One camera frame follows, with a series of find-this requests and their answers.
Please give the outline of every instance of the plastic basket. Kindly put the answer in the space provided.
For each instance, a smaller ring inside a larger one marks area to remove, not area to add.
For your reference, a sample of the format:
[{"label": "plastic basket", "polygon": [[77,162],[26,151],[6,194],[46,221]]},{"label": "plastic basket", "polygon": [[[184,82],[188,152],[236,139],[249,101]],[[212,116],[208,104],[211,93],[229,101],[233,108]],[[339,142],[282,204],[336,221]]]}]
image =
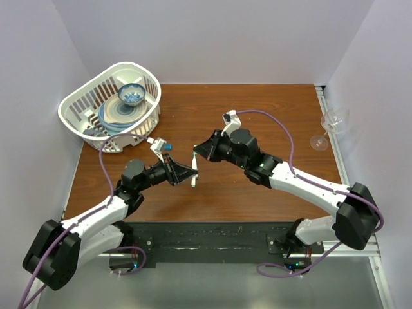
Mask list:
[{"label": "plastic basket", "polygon": [[[87,84],[68,95],[59,105],[59,118],[73,133],[83,138],[89,145],[100,149],[107,137],[94,137],[83,134],[86,129],[95,129],[108,135],[99,122],[99,107],[124,84],[136,82],[146,89],[146,114],[134,125],[121,133],[134,133],[148,136],[157,126],[160,114],[160,97],[162,91],[155,76],[147,69],[133,62],[119,62],[97,75]],[[127,145],[137,145],[143,139],[133,136],[119,136],[109,141],[103,151],[119,153]]]}]

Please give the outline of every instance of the wooden surface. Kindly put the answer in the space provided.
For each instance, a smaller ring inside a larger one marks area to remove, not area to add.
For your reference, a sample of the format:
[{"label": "wooden surface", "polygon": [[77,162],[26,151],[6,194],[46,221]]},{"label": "wooden surface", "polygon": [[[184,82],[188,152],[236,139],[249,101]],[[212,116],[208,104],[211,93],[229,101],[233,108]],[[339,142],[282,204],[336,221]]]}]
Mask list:
[{"label": "wooden surface", "polygon": [[[162,85],[160,123],[152,132],[172,143],[170,155],[191,165],[194,144],[204,142],[214,129],[223,128],[222,114],[236,109],[262,109],[277,117],[295,141],[294,166],[332,182],[340,182],[332,149],[315,151],[312,135],[323,134],[321,109],[312,85]],[[264,115],[240,116],[260,148],[288,160],[290,143],[277,124]],[[154,164],[149,144],[128,146],[122,153],[105,154],[113,183],[132,158]],[[162,183],[143,192],[145,201],[126,221],[294,221],[326,215],[320,208],[282,191],[250,182],[243,171],[228,163],[210,163],[198,156],[200,177],[172,187]],[[84,144],[65,218],[100,203],[109,187],[98,163],[98,152]]]}]

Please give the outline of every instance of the white bracket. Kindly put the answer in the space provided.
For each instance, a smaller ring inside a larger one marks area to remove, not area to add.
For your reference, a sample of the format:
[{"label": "white bracket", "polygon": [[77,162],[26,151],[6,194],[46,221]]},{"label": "white bracket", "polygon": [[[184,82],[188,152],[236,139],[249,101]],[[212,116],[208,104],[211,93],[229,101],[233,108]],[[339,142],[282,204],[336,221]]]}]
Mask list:
[{"label": "white bracket", "polygon": [[162,156],[162,151],[163,148],[165,147],[165,144],[167,143],[163,138],[158,137],[156,140],[153,138],[148,138],[147,142],[152,144],[150,146],[150,149],[154,152],[154,154],[164,163],[163,156]]},{"label": "white bracket", "polygon": [[[192,159],[192,169],[198,170],[198,162],[196,161],[196,153],[193,151],[193,159]],[[192,176],[192,187],[194,188],[196,186],[196,179],[199,178],[199,174],[196,174]]]},{"label": "white bracket", "polygon": [[226,126],[223,129],[222,133],[226,132],[229,136],[230,136],[230,134],[232,134],[233,131],[239,129],[240,126],[242,125],[238,115],[236,114],[236,111],[234,111],[234,110],[223,114],[223,121],[225,122]]},{"label": "white bracket", "polygon": [[305,219],[296,228],[296,237],[305,245],[311,245],[318,241],[337,240],[335,231],[332,228],[336,220],[333,216],[316,219]]}]

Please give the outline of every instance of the blue and white bowl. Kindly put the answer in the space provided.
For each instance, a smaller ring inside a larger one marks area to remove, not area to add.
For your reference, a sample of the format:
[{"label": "blue and white bowl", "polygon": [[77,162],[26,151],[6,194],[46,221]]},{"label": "blue and white bowl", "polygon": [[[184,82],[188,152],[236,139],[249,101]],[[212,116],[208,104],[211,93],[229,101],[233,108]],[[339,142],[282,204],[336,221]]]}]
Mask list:
[{"label": "blue and white bowl", "polygon": [[117,92],[118,98],[129,106],[137,106],[143,102],[146,89],[140,84],[126,84]]}]

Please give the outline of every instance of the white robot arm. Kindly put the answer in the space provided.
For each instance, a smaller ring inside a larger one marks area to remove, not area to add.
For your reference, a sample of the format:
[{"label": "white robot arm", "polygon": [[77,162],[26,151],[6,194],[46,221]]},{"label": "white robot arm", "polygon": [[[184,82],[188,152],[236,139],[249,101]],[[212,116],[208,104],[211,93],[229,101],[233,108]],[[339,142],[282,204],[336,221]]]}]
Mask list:
[{"label": "white robot arm", "polygon": [[33,273],[49,246],[65,234],[37,274],[37,278],[52,290],[58,290],[71,279],[76,269],[100,253],[132,245],[133,229],[130,231],[121,220],[142,204],[141,192],[164,181],[178,185],[198,173],[175,162],[168,154],[162,154],[164,144],[162,139],[152,140],[151,149],[159,160],[148,169],[139,159],[129,161],[113,195],[100,204],[72,219],[44,223],[23,261],[23,268]]},{"label": "white robot arm", "polygon": [[[236,111],[224,114],[223,119],[225,128],[215,130],[206,142],[197,145],[194,148],[196,153],[211,162],[226,160],[233,163],[244,169],[252,182],[289,192],[330,214],[314,220],[298,219],[286,238],[279,239],[280,245],[292,253],[297,247],[318,241],[339,240],[351,248],[364,249],[379,217],[364,203],[337,192],[355,194],[375,205],[367,187],[356,183],[348,188],[295,169],[282,159],[262,152],[250,131],[240,128],[241,121]],[[297,175],[331,190],[313,186]]]}]

